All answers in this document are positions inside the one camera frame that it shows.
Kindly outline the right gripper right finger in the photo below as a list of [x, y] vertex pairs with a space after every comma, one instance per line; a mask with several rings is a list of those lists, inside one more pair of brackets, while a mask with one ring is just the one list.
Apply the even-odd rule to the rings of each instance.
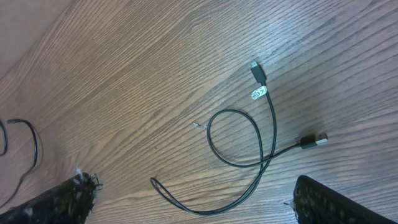
[[306, 175], [298, 177], [293, 196], [299, 224], [395, 224]]

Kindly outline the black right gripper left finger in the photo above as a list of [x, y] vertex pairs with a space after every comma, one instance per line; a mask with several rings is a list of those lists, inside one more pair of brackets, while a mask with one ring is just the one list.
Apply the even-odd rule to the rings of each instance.
[[1, 224], [84, 224], [103, 188], [86, 172], [1, 214]]

